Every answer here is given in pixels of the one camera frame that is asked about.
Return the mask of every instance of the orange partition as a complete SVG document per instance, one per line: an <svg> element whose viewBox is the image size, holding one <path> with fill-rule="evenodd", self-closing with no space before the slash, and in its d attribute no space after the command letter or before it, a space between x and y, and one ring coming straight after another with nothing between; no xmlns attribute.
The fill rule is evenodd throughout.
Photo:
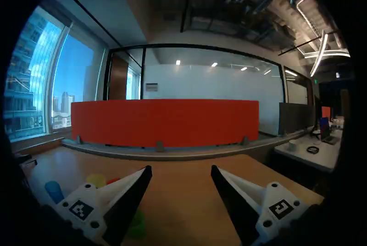
<svg viewBox="0 0 367 246"><path fill-rule="evenodd" d="M222 145L256 140L259 102L112 100L72 103L72 137L120 146Z"/></svg>
<svg viewBox="0 0 367 246"><path fill-rule="evenodd" d="M322 114L323 114L323 118L324 117L328 117L329 118L329 121L330 121L330 107L328 107L328 106L322 106L321 107L321 111L322 111Z"/></svg>

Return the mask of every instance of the glass window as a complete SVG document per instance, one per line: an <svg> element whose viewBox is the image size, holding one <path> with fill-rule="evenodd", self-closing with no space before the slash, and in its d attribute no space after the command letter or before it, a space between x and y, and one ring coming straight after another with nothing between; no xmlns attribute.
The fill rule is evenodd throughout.
<svg viewBox="0 0 367 246"><path fill-rule="evenodd" d="M287 80L288 103L313 105L311 80L289 68L285 67L284 69Z"/></svg>
<svg viewBox="0 0 367 246"><path fill-rule="evenodd" d="M14 48L4 92L5 131L10 140L46 132L45 88L64 25L37 7Z"/></svg>
<svg viewBox="0 0 367 246"><path fill-rule="evenodd" d="M130 67L128 68L128 77L126 82L126 100L140 99L140 74Z"/></svg>
<svg viewBox="0 0 367 246"><path fill-rule="evenodd" d="M144 99L259 101L259 131L278 135L284 102L280 67L267 61L197 48L147 49ZM158 84L156 91L146 84Z"/></svg>
<svg viewBox="0 0 367 246"><path fill-rule="evenodd" d="M51 123L53 129L71 126L71 104L94 101L102 45L73 25L61 49L52 89Z"/></svg>

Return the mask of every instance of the door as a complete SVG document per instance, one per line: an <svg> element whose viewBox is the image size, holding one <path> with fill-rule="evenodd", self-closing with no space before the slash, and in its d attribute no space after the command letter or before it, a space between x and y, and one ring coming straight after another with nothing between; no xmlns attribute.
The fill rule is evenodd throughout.
<svg viewBox="0 0 367 246"><path fill-rule="evenodd" d="M111 63L110 86L108 90L109 100L126 100L126 82L128 79L129 64L114 55Z"/></svg>

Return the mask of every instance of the skyscraper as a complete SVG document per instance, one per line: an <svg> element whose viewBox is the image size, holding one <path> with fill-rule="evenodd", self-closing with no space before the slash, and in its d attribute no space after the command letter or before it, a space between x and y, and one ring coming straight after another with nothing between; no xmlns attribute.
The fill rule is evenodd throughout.
<svg viewBox="0 0 367 246"><path fill-rule="evenodd" d="M52 98L52 110L54 112L58 112L59 111L59 97L53 97Z"/></svg>
<svg viewBox="0 0 367 246"><path fill-rule="evenodd" d="M61 112L67 113L69 108L69 94L67 92L62 93L61 97Z"/></svg>
<svg viewBox="0 0 367 246"><path fill-rule="evenodd" d="M5 131L11 140L44 132L42 103L39 101L42 98L35 93L39 89L35 85L40 84L39 80L44 78L39 62L47 61L49 54L40 52L45 48L40 49L39 43L41 35L44 42L50 42L47 23L39 11L34 12L25 24L12 53L6 77L3 114ZM53 38L51 43L57 40L54 34ZM38 71L33 67L35 64L38 64Z"/></svg>
<svg viewBox="0 0 367 246"><path fill-rule="evenodd" d="M67 112L70 114L72 112L72 102L74 102L75 98L73 98L72 95L69 95L69 97L67 98Z"/></svg>

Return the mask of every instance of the white mug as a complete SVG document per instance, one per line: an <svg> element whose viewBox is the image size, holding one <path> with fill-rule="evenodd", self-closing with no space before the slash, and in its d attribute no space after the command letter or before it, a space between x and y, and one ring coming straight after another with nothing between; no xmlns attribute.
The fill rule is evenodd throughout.
<svg viewBox="0 0 367 246"><path fill-rule="evenodd" d="M295 140L290 140L288 142L288 150L289 151L296 151L297 150L297 144Z"/></svg>

